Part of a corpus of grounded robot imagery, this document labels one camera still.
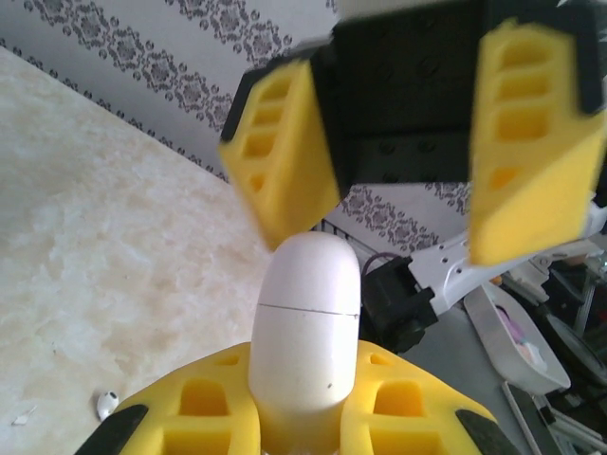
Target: white capsule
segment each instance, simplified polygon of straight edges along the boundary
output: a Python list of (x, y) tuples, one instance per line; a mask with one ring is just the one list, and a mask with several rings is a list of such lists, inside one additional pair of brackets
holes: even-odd
[(119, 404), (118, 396), (112, 391), (107, 391), (99, 395), (97, 400), (97, 415), (102, 422), (116, 410)]
[(359, 262), (326, 233), (284, 242), (267, 270), (255, 313), (248, 386), (262, 449), (334, 453), (354, 387), (360, 312)]

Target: white plastic container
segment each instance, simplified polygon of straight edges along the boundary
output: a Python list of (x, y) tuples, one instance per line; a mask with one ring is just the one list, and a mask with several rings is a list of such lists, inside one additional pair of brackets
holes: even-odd
[[(538, 348), (547, 365), (545, 370), (521, 354), (495, 305), (504, 308), (510, 320), (524, 331), (525, 339)], [(493, 367), (503, 379), (538, 395), (571, 386), (569, 376), (531, 317), (506, 291), (491, 283), (483, 284), (466, 296), (464, 306)]]

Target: yellow sponge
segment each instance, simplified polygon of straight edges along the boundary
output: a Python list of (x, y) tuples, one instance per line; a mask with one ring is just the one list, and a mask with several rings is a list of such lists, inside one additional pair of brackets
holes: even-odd
[(309, 62), (280, 66), (252, 87), (219, 154), (272, 250), (340, 202)]
[[(249, 349), (244, 343), (198, 360), (121, 403), (116, 412), (134, 405), (149, 410), (120, 455), (258, 455), (259, 416), (247, 382)], [(478, 454), (459, 410), (495, 421), (429, 373), (359, 341), (356, 383), (341, 415), (340, 454)]]
[(259, 454), (257, 408), (248, 391), (249, 343), (205, 357), (123, 401), (147, 414), (120, 455)]
[(492, 265), (580, 236), (603, 159), (602, 114), (578, 109), (575, 41), (502, 24), (480, 44), (469, 246)]
[(456, 412), (481, 405), (375, 344), (359, 341), (357, 378), (341, 415), (340, 453), (478, 454)]

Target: small white object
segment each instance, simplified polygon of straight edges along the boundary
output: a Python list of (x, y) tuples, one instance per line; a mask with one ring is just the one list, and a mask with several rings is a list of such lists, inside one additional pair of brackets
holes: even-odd
[(518, 344), (517, 349), (521, 355), (531, 364), (535, 365), (539, 371), (545, 372), (548, 369), (548, 364), (543, 360), (540, 350), (535, 345), (525, 342), (523, 344)]
[[(504, 308), (508, 317), (521, 327), (529, 343), (527, 348), (529, 345), (535, 347), (537, 361), (540, 362), (540, 358), (545, 368), (521, 354), (495, 305)], [(569, 376), (533, 319), (506, 291), (494, 284), (483, 284), (466, 296), (464, 306), (491, 364), (505, 381), (538, 395), (571, 386)]]
[(341, 406), (356, 377), (359, 313), (359, 261), (345, 240), (307, 232), (276, 250), (257, 304), (248, 367), (263, 450), (339, 449)]
[(540, 264), (538, 257), (518, 264), (508, 270), (510, 278), (530, 292), (538, 301), (547, 301), (549, 299), (542, 285), (550, 278), (548, 267)]
[(97, 415), (102, 422), (107, 419), (119, 404), (118, 396), (112, 391), (107, 391), (99, 395), (97, 400)]
[(33, 414), (36, 408), (38, 407), (34, 406), (28, 412), (21, 414), (19, 417), (12, 421), (11, 425), (13, 425), (14, 427), (22, 427), (23, 425), (26, 425), (28, 423), (29, 417), (31, 416), (31, 414)]
[(607, 223), (607, 207), (601, 208), (594, 202), (591, 202), (588, 214), (586, 215), (586, 226), (580, 238), (591, 237), (599, 233), (603, 229), (603, 226), (605, 226), (605, 223)]

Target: white earbud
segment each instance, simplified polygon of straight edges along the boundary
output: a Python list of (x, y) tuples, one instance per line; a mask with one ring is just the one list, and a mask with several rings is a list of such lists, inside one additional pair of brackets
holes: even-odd
[(97, 400), (97, 415), (103, 422), (118, 407), (118, 396), (112, 391), (107, 391), (99, 395)]

